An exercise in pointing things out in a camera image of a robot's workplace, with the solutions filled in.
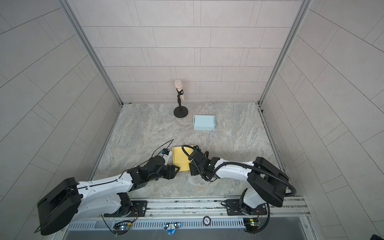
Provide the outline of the yellow paper box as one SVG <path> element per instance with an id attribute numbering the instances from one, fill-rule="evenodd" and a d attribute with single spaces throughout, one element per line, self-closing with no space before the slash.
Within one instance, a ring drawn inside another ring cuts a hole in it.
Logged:
<path id="1" fill-rule="evenodd" d="M 191 161 L 183 152 L 182 147 L 173 147 L 173 165 L 180 168 L 180 172 L 190 171 Z"/>

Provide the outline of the light blue paper box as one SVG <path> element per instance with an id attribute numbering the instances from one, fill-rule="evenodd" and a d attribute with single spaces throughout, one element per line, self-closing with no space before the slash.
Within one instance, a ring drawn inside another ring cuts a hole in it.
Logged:
<path id="1" fill-rule="evenodd" d="M 216 117 L 210 115 L 194 115 L 194 130 L 213 131 L 216 127 Z"/>

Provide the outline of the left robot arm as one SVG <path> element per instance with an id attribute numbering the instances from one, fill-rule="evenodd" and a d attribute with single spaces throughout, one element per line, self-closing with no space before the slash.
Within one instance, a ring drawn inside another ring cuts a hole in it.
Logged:
<path id="1" fill-rule="evenodd" d="M 56 233 L 74 220 L 95 216 L 107 218 L 144 216 L 145 208 L 136 207 L 128 193 L 150 181 L 174 179 L 180 167 L 167 165 L 161 156 L 151 157 L 144 166 L 121 174 L 88 182 L 67 178 L 37 203 L 40 225 L 35 230 L 43 236 Z"/>

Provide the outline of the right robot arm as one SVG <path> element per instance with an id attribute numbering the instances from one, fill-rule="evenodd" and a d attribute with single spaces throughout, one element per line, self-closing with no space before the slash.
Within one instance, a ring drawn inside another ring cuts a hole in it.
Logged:
<path id="1" fill-rule="evenodd" d="M 241 163 L 222 158 L 209 159 L 209 153 L 203 153 L 199 146 L 183 145 L 182 151 L 190 161 L 192 176 L 200 175 L 206 182 L 235 179 L 250 184 L 252 188 L 243 191 L 239 205 L 229 206 L 245 215 L 252 215 L 260 205 L 282 207 L 286 197 L 297 194 L 297 190 L 289 183 L 289 177 L 262 157 Z"/>

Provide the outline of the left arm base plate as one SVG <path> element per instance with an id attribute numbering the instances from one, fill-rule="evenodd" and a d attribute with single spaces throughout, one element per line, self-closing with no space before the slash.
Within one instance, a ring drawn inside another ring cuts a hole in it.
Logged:
<path id="1" fill-rule="evenodd" d="M 122 205 L 115 213 L 104 214 L 103 216 L 106 218 L 144 217 L 147 205 L 147 201 L 132 201 L 129 206 Z"/>

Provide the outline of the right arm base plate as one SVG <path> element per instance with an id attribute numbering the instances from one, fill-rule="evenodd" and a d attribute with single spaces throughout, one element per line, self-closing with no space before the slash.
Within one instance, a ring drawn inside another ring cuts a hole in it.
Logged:
<path id="1" fill-rule="evenodd" d="M 228 216 L 266 216 L 268 214 L 264 204 L 252 209 L 246 204 L 240 202 L 239 199 L 227 199 L 221 201 L 221 205 L 226 208 Z"/>

